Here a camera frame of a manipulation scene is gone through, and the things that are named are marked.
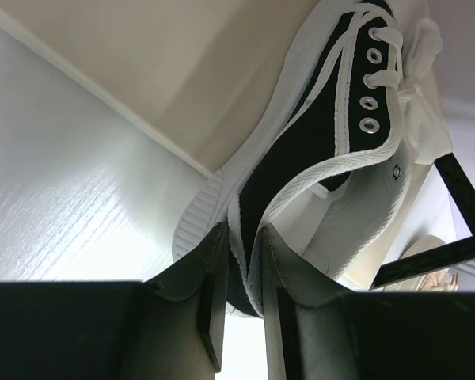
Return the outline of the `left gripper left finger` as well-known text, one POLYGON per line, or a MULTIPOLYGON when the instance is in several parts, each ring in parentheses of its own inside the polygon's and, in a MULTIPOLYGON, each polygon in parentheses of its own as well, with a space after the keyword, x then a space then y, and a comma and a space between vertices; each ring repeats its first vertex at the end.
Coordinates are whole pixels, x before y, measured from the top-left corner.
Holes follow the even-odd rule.
POLYGON ((228 227, 146 282, 1 282, 0 379, 212 379, 228 227))

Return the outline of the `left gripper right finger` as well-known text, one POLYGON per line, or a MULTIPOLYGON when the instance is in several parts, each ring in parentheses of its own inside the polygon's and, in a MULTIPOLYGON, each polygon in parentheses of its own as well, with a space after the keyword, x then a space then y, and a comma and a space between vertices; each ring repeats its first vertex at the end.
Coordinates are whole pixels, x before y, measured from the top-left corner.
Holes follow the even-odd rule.
POLYGON ((260 233, 271 379, 475 379, 475 293, 354 292, 260 233))

